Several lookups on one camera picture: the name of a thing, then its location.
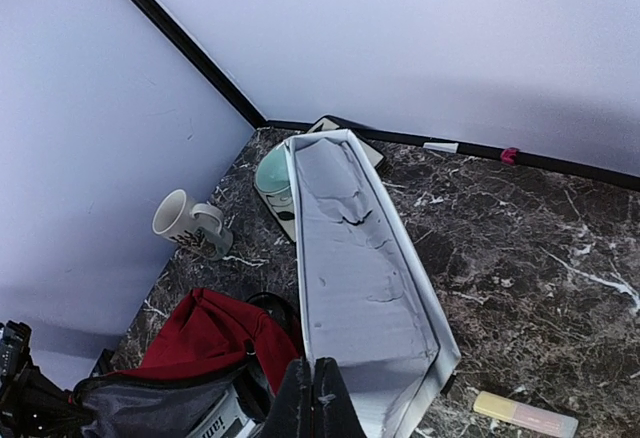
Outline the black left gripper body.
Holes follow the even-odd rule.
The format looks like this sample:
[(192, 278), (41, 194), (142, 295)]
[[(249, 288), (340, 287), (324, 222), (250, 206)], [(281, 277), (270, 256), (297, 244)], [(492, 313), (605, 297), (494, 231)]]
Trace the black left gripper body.
[(30, 339), (31, 328), (25, 323), (1, 326), (1, 435), (76, 437), (80, 415), (70, 392), (34, 364)]

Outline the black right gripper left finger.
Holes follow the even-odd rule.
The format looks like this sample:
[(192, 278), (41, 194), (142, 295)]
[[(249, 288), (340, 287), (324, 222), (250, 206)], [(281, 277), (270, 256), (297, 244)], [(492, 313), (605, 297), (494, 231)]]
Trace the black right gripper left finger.
[(261, 438), (310, 438), (313, 436), (311, 370), (304, 359), (292, 361), (275, 401), (261, 428)]

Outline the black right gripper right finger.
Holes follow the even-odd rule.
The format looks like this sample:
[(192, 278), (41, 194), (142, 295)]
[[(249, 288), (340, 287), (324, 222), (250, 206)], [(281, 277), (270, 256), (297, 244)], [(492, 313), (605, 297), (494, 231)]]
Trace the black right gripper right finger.
[(365, 438), (337, 362), (320, 358), (313, 378), (313, 436)]

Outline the grey ianra magazine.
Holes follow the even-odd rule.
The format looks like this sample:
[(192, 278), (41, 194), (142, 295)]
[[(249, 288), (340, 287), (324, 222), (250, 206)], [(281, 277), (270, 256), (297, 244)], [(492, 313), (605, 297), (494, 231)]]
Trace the grey ianra magazine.
[(241, 408), (234, 387), (228, 388), (187, 438), (250, 437), (258, 424)]

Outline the red student backpack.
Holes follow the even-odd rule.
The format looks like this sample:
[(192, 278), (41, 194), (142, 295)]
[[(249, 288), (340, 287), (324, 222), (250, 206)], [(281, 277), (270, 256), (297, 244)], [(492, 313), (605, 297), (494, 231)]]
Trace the red student backpack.
[(93, 420), (78, 437), (185, 437), (247, 368), (258, 365), (271, 395), (301, 355), (298, 327), (264, 308), (205, 288), (174, 309), (136, 368), (87, 378), (72, 400)]

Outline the white mug with coral print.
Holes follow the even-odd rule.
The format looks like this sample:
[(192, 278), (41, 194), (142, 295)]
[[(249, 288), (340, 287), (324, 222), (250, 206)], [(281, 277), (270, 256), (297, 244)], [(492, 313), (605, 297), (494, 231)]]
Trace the white mug with coral print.
[(176, 245), (211, 260), (221, 260), (231, 250), (233, 233), (224, 224), (223, 212), (200, 203), (185, 190), (169, 193), (152, 220), (152, 230)]

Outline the light green ceramic bowl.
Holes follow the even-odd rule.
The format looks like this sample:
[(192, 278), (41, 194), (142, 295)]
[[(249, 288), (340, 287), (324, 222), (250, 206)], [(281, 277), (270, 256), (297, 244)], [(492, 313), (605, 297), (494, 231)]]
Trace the light green ceramic bowl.
[(259, 163), (255, 185), (263, 193), (279, 193), (290, 186), (285, 150), (272, 149)]

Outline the black left frame post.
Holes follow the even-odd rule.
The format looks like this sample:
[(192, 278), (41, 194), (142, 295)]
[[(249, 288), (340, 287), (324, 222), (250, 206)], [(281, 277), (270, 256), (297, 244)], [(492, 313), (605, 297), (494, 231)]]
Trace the black left frame post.
[(247, 123), (254, 129), (267, 126), (267, 119), (157, 0), (130, 1)]

